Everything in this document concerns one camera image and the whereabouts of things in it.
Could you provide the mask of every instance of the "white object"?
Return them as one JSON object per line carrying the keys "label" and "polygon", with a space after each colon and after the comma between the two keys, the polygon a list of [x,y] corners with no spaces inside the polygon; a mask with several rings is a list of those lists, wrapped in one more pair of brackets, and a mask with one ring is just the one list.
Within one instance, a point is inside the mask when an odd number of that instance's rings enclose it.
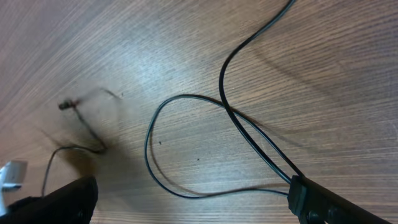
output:
{"label": "white object", "polygon": [[[0,187],[4,190],[17,190],[22,187],[27,169],[26,161],[9,161],[0,169]],[[7,213],[2,192],[0,193],[0,216]]]}

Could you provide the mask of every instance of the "black plug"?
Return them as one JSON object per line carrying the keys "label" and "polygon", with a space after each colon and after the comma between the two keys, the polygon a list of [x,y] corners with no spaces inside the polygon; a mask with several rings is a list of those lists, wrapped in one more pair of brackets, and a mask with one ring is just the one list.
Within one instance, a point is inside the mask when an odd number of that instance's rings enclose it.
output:
{"label": "black plug", "polygon": [[78,104],[78,101],[73,101],[73,100],[67,99],[67,100],[64,100],[62,103],[60,103],[58,105],[58,108],[60,110],[67,110],[70,108],[76,108],[77,104]]}

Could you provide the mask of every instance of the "wood grain surface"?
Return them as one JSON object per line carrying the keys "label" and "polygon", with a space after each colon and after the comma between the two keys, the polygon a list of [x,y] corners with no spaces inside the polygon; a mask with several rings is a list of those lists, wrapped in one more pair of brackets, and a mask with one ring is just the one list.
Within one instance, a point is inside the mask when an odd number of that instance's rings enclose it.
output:
{"label": "wood grain surface", "polygon": [[[60,153],[48,192],[95,174],[93,223],[298,223],[275,195],[174,197],[143,159],[156,107],[181,93],[219,99],[223,60],[285,2],[1,0],[0,165],[29,161],[23,188],[6,193],[6,202],[39,195],[59,146],[96,146],[57,104],[106,88],[122,100],[98,91],[81,112],[109,153]],[[230,104],[260,123],[309,178],[391,223],[398,223],[397,22],[395,0],[298,0],[237,55],[225,80]],[[208,103],[169,104],[152,150],[168,179],[195,192],[288,189],[226,112]]]}

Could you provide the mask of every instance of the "black cable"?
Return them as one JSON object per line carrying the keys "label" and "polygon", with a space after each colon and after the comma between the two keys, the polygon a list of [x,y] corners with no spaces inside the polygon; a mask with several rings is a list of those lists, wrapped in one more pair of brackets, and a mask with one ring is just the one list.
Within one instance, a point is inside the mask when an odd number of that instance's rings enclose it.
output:
{"label": "black cable", "polygon": [[[144,143],[144,159],[145,159],[145,164],[147,166],[147,169],[149,171],[150,176],[155,180],[155,182],[157,184],[159,184],[159,186],[161,186],[164,190],[166,190],[167,192],[181,197],[181,198],[187,198],[187,199],[202,199],[202,198],[209,198],[209,197],[215,197],[215,196],[220,196],[220,195],[226,195],[226,194],[232,194],[232,193],[238,193],[238,192],[247,192],[247,191],[262,191],[262,192],[268,192],[268,193],[273,193],[273,194],[277,194],[277,195],[282,195],[287,197],[287,193],[284,192],[279,192],[277,190],[269,190],[269,189],[259,189],[259,188],[246,188],[246,189],[236,189],[236,190],[229,190],[229,191],[225,191],[225,192],[218,192],[218,193],[213,193],[213,194],[208,194],[208,195],[204,195],[204,196],[186,196],[186,195],[182,195],[182,194],[178,194],[172,190],[170,190],[169,188],[167,188],[164,184],[162,184],[159,179],[155,176],[155,174],[153,173],[152,169],[150,168],[149,165],[149,161],[148,161],[148,156],[147,156],[147,148],[148,148],[148,142],[149,142],[149,138],[150,138],[150,134],[155,126],[155,122],[156,119],[160,113],[160,111],[162,110],[162,108],[164,106],[166,106],[168,103],[170,103],[173,100],[177,100],[177,99],[182,99],[182,98],[187,98],[187,99],[196,99],[196,100],[203,100],[209,103],[213,103],[214,105],[217,105],[219,107],[224,108],[223,104],[220,101],[214,100],[210,97],[207,96],[201,96],[201,95],[190,95],[190,94],[182,94],[182,95],[177,95],[177,96],[173,96],[167,100],[165,100],[162,104],[159,105],[159,107],[156,109],[150,123],[149,123],[149,127],[148,127],[148,131],[145,137],[145,143]],[[239,116],[240,118],[242,118],[245,122],[247,122],[248,124],[250,124],[262,137],[264,138],[268,138],[268,136],[259,128],[257,127],[256,124],[254,124],[249,118],[247,118],[244,114],[232,109],[233,112]]]}
{"label": "black cable", "polygon": [[[219,84],[218,84],[218,89],[220,91],[220,97],[221,101],[224,104],[225,110],[228,113],[229,117],[231,118],[232,122],[235,124],[239,132],[243,135],[243,137],[246,139],[246,141],[251,145],[251,147],[259,154],[259,156],[269,165],[269,167],[275,171],[282,179],[284,179],[288,184],[291,183],[291,179],[288,175],[286,175],[274,162],[264,153],[263,150],[257,145],[257,143],[253,140],[253,138],[249,135],[249,133],[243,128],[242,124],[238,121],[237,117],[234,114],[234,111],[231,109],[226,96],[225,96],[225,91],[224,91],[224,75],[226,68],[232,58],[241,50],[243,47],[245,47],[248,43],[250,43],[252,40],[254,40],[256,37],[261,35],[263,32],[265,32],[267,29],[269,29],[272,25],[274,25],[289,9],[292,7],[293,3],[295,0],[290,0],[286,6],[273,18],[271,21],[269,21],[265,26],[261,27],[257,32],[255,32],[252,36],[250,36],[248,39],[246,39],[242,44],[240,44],[238,47],[236,47],[232,53],[228,56],[228,58],[225,60],[223,67],[221,68],[220,71],[220,78],[219,78]],[[293,168],[294,171],[300,176],[304,176],[303,173],[287,158],[287,156],[275,145],[274,142],[271,141],[270,138],[266,137],[265,138],[268,143],[279,153],[280,156]]]}
{"label": "black cable", "polygon": [[43,180],[43,186],[42,186],[42,197],[45,196],[45,186],[47,185],[47,179],[49,177],[49,172],[50,172],[50,168],[51,168],[51,163],[54,159],[54,156],[56,155],[57,152],[62,151],[62,150],[77,150],[77,151],[83,151],[83,152],[90,152],[93,154],[104,154],[108,148],[106,147],[105,143],[102,141],[102,139],[95,133],[95,131],[90,127],[90,125],[86,122],[86,120],[82,117],[82,115],[80,114],[79,110],[76,108],[76,106],[72,106],[71,107],[73,109],[73,111],[76,113],[79,121],[86,127],[86,129],[88,130],[88,132],[91,134],[91,136],[97,140],[101,146],[103,147],[101,150],[92,150],[90,148],[87,147],[83,147],[83,146],[63,146],[58,148],[57,150],[53,151],[49,163],[47,164],[47,168],[45,170],[45,174],[44,174],[44,180]]}
{"label": "black cable", "polygon": [[[235,126],[239,130],[239,132],[244,136],[244,138],[252,146],[252,148],[259,154],[259,156],[269,165],[269,167],[274,172],[276,172],[282,179],[284,179],[288,184],[290,184],[291,183],[290,177],[288,175],[286,175],[276,164],[274,164],[274,162],[256,144],[256,142],[253,140],[253,138],[250,137],[248,132],[243,128],[242,124],[238,121],[236,116],[239,116],[245,122],[250,124],[279,153],[279,155],[286,161],[286,163],[288,163],[289,166],[291,166],[291,168],[293,168],[293,170],[298,175],[304,176],[304,174],[293,164],[293,162],[290,161],[289,158],[287,158],[287,156],[276,146],[276,144],[261,129],[259,129],[257,127],[257,125],[255,125],[244,114],[242,114],[242,113],[240,113],[240,112],[238,112],[238,111],[236,111],[236,110],[234,110],[233,108],[230,107],[230,105],[229,105],[229,103],[228,103],[228,101],[226,99],[225,92],[224,92],[224,75],[225,75],[226,68],[227,68],[228,64],[230,63],[230,61],[232,60],[232,58],[241,49],[243,49],[248,43],[250,43],[256,37],[261,35],[263,32],[265,32],[267,29],[269,29],[272,25],[274,25],[290,9],[290,7],[293,5],[294,2],[295,2],[295,0],[290,0],[286,4],[286,6],[271,21],[269,21],[264,27],[259,29],[256,33],[254,33],[252,36],[250,36],[248,39],[246,39],[242,44],[240,44],[236,49],[234,49],[232,51],[232,53],[228,56],[228,58],[225,60],[225,62],[223,64],[223,67],[221,68],[221,71],[220,71],[220,79],[219,79],[219,91],[220,91],[220,97],[221,97],[222,102],[219,102],[217,100],[214,100],[214,99],[206,97],[206,96],[200,96],[200,95],[178,95],[178,96],[174,96],[174,97],[171,97],[171,98],[165,100],[157,108],[157,110],[155,111],[155,114],[153,115],[153,117],[152,117],[152,119],[150,121],[149,128],[148,128],[148,131],[147,131],[147,134],[146,134],[145,144],[144,144],[144,159],[145,159],[145,163],[146,163],[147,169],[149,171],[149,174],[152,176],[152,178],[155,180],[155,182],[158,183],[164,190],[166,190],[169,193],[171,193],[173,195],[176,195],[178,197],[189,198],[189,199],[209,198],[209,197],[216,197],[216,196],[221,196],[221,195],[227,195],[227,194],[238,193],[238,192],[247,192],[247,191],[261,191],[261,192],[267,192],[267,193],[273,193],[273,194],[277,194],[277,195],[282,195],[282,196],[285,196],[285,197],[287,197],[287,195],[288,195],[285,192],[279,192],[277,190],[259,189],[259,188],[251,187],[251,188],[245,188],[245,189],[236,189],[236,190],[230,190],[230,191],[225,191],[225,192],[218,192],[218,193],[208,194],[208,195],[204,195],[204,196],[186,196],[186,195],[178,194],[178,193],[168,189],[165,185],[163,185],[157,179],[157,177],[154,175],[152,169],[150,168],[150,165],[149,165],[149,162],[148,162],[148,157],[147,157],[147,146],[148,146],[150,134],[151,134],[151,132],[153,130],[153,127],[155,125],[155,121],[156,121],[160,111],[162,110],[162,108],[167,103],[170,103],[171,101],[177,100],[177,99],[180,99],[180,98],[190,98],[190,99],[203,100],[203,101],[207,101],[207,102],[213,103],[213,104],[215,104],[217,106],[220,106],[220,107],[224,108],[227,111],[227,113],[228,113],[229,117],[231,118],[232,122],[235,124]],[[81,114],[76,109],[76,107],[73,107],[73,109],[76,112],[79,120],[87,127],[87,129],[89,130],[90,134],[101,143],[101,145],[104,147],[104,149],[106,149],[106,146],[105,146],[104,142],[90,128],[88,123],[85,122],[85,120],[81,117]],[[50,166],[51,166],[52,160],[53,160],[55,154],[58,151],[65,150],[65,149],[74,149],[74,150],[88,151],[88,152],[92,152],[92,153],[96,153],[96,154],[102,153],[101,151],[93,151],[93,150],[88,149],[86,147],[80,147],[80,146],[61,147],[61,148],[57,149],[56,151],[54,151],[53,154],[51,155],[51,158],[50,158],[50,161],[49,161],[49,164],[47,166],[46,173],[45,173],[45,179],[44,179],[44,184],[43,184],[43,188],[42,188],[42,195],[43,196],[44,196],[44,193],[45,193],[45,184],[46,184],[46,181],[47,181],[47,177],[48,177],[48,174],[49,174],[49,170],[50,170]]]}

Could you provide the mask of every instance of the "wooden table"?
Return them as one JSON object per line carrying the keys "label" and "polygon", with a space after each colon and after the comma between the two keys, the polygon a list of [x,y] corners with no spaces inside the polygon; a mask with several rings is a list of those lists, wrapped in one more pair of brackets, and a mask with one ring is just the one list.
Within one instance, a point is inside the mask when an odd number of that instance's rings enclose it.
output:
{"label": "wooden table", "polygon": [[[94,144],[75,115],[57,104],[102,87],[122,100],[98,93],[81,112],[109,153],[60,153],[48,192],[96,174],[93,223],[298,223],[286,199],[275,195],[174,197],[151,179],[143,159],[156,107],[181,93],[219,99],[225,58],[284,4],[0,1],[1,165],[29,161],[23,188],[6,193],[6,202],[39,195],[45,166],[59,146]],[[397,10],[395,0],[297,1],[239,53],[225,80],[231,105],[261,123],[309,178],[392,223],[398,223]],[[226,112],[208,103],[171,103],[152,144],[162,172],[195,192],[288,189]]]}

